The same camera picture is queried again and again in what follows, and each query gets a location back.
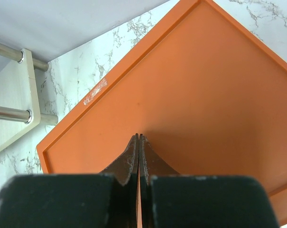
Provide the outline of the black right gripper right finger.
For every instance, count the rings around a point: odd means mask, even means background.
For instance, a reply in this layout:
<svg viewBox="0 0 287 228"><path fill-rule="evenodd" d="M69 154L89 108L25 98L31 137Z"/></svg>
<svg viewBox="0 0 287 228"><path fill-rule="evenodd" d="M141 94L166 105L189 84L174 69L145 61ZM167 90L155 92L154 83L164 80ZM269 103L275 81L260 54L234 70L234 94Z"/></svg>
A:
<svg viewBox="0 0 287 228"><path fill-rule="evenodd" d="M150 181L153 175L169 176L179 173L168 165L156 152L144 135L139 136L139 182L141 195L141 217L144 228L152 228L153 212Z"/></svg>

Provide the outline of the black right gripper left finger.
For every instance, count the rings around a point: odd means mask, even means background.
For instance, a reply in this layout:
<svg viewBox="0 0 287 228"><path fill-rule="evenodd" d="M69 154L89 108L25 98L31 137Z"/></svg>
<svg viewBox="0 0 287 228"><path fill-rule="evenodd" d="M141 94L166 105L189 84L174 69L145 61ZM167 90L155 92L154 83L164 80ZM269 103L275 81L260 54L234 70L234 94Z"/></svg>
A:
<svg viewBox="0 0 287 228"><path fill-rule="evenodd" d="M108 228L138 226L139 135L133 135L124 152L101 171L115 178L111 191Z"/></svg>

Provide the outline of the orange drawer box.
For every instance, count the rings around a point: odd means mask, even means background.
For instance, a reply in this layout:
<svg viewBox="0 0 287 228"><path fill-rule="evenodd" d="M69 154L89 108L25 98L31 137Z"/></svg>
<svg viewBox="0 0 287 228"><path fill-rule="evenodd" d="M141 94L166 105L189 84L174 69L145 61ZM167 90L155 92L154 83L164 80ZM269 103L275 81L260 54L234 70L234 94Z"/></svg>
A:
<svg viewBox="0 0 287 228"><path fill-rule="evenodd" d="M182 0L37 145L96 173L141 133L182 174L256 178L287 224L287 63L212 0Z"/></svg>

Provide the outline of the white two-tier shelf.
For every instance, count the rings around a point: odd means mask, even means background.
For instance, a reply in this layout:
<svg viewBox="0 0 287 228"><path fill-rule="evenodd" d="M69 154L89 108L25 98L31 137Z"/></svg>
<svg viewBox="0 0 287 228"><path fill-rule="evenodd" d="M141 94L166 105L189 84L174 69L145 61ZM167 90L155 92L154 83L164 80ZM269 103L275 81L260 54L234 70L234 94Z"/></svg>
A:
<svg viewBox="0 0 287 228"><path fill-rule="evenodd" d="M0 71L0 152L39 124L56 125L58 117L40 111L35 69L46 72L48 63L27 49L0 43L0 56L10 59Z"/></svg>

